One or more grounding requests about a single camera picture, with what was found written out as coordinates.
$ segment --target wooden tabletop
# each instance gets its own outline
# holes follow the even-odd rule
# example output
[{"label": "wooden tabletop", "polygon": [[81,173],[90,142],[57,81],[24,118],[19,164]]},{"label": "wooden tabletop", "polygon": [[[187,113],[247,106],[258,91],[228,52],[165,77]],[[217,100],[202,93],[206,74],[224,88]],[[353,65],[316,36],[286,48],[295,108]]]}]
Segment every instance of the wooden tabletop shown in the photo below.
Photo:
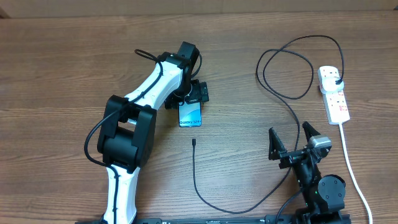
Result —
[{"label": "wooden tabletop", "polygon": [[[256,63],[263,51],[310,34],[330,35],[341,44],[351,164],[375,223],[396,223],[397,24],[393,11],[0,20],[0,223],[99,218],[106,208],[108,176],[104,167],[86,159],[86,135],[111,95],[130,93],[152,72],[153,62],[134,49],[158,55],[176,52],[182,41],[196,44],[203,56],[197,78],[207,82],[210,101],[199,128],[179,128],[177,111],[159,110],[154,150],[139,176],[138,216],[277,213],[298,190],[293,174],[249,213],[229,215],[205,205],[193,188],[191,138],[197,139],[198,189],[207,201],[240,211],[263,198],[286,172],[268,160],[268,129],[274,127],[292,150],[297,127],[287,108],[257,83]],[[342,212],[353,223],[366,223],[338,127],[328,124],[318,89],[318,67],[341,69],[336,45],[313,38],[289,49],[312,62],[315,79],[305,97],[288,102],[301,123],[308,121],[331,138],[333,148],[319,170],[345,179]],[[301,95],[310,76],[308,64],[293,55],[280,54],[267,68],[272,87],[289,96]],[[299,147],[305,143],[302,135]],[[90,152],[101,159],[96,137]],[[300,197],[285,212],[303,206]]]}]

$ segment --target white cable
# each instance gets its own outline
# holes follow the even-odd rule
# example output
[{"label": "white cable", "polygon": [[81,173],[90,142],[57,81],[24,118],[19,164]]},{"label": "white cable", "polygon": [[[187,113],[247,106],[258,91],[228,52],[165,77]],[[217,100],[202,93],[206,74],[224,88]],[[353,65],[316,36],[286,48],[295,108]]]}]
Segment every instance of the white cable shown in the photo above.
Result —
[{"label": "white cable", "polygon": [[365,199],[365,196],[362,194],[361,189],[359,189],[359,186],[356,183],[356,179],[354,177],[354,173],[353,173],[353,170],[351,168],[351,164],[349,163],[347,147],[346,147],[346,139],[344,137],[344,132],[343,132],[343,124],[339,123],[338,127],[340,128],[341,142],[343,143],[343,152],[344,152],[344,157],[346,158],[346,163],[347,163],[347,168],[348,168],[349,174],[350,174],[350,176],[351,176],[351,178],[353,180],[353,183],[354,183],[356,191],[358,191],[358,194],[361,197],[361,199],[363,201],[363,204],[366,207],[366,211],[368,212],[368,216],[369,216],[369,224],[373,224],[371,208],[369,207],[368,202]]}]

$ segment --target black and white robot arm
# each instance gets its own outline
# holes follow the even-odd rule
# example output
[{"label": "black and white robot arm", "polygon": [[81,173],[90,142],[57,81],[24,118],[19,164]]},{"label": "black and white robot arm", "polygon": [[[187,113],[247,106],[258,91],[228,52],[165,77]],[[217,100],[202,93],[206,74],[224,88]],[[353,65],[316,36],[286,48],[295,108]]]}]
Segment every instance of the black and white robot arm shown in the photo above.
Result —
[{"label": "black and white robot arm", "polygon": [[[172,109],[208,101],[206,83],[191,80],[199,56],[193,44],[183,42],[177,54],[155,58],[154,71],[136,90],[108,100],[97,144],[108,171],[108,206],[101,220],[92,223],[133,223],[138,174],[152,151],[157,110],[163,103]],[[135,124],[135,130],[119,127],[119,122]]]}]

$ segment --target wooden table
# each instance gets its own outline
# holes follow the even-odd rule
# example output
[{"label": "wooden table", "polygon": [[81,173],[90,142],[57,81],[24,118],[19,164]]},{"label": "wooden table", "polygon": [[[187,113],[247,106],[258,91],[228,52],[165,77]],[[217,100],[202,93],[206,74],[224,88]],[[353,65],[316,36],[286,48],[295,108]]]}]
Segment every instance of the wooden table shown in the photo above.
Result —
[{"label": "wooden table", "polygon": [[[179,128],[177,111],[158,112],[155,147],[139,178],[139,217],[277,213],[298,189],[292,174],[247,214],[228,215],[205,205],[193,189],[191,138],[197,138],[197,183],[205,199],[240,211],[263,198],[286,172],[267,158],[268,129],[275,127],[292,150],[296,124],[256,82],[255,66],[263,51],[309,34],[330,35],[343,48],[351,113],[345,133],[353,170],[375,223],[396,223],[397,24],[393,11],[0,20],[0,223],[99,218],[108,198],[107,174],[86,159],[84,139],[102,118],[106,100],[135,90],[152,71],[153,62],[134,49],[158,55],[176,52],[182,41],[201,51],[197,77],[207,82],[210,101],[200,128]],[[308,57],[315,70],[341,68],[337,48],[327,39],[303,40],[289,49]],[[290,96],[303,93],[310,75],[307,63],[286,54],[276,56],[267,69],[271,85]],[[331,137],[333,148],[319,169],[345,179],[343,213],[351,214],[354,223],[366,223],[338,127],[327,122],[317,83],[315,77],[308,94],[289,103],[300,122],[309,121]],[[302,135],[299,147],[305,143]],[[90,152],[101,159],[95,148],[96,138]],[[300,207],[302,198],[285,212]]]}]

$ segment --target power strip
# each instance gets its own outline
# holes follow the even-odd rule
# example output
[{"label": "power strip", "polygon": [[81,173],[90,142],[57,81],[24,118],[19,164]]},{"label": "power strip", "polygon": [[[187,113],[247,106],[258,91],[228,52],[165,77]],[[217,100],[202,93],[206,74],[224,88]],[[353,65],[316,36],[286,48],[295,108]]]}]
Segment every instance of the power strip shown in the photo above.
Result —
[{"label": "power strip", "polygon": [[349,120],[347,101],[343,92],[344,83],[342,82],[342,85],[337,85],[335,83],[335,80],[338,80],[340,76],[338,69],[332,66],[320,67],[318,69],[318,77],[319,87],[323,93],[323,102],[325,103],[329,124],[338,124],[339,126],[348,172],[353,180],[355,189],[358,191],[358,194],[366,207],[369,217],[369,224],[373,224],[371,209],[365,199],[365,196],[362,194],[361,189],[359,189],[358,183],[356,182],[353,170],[351,168],[351,164],[349,163],[346,140],[343,132],[343,123]]}]

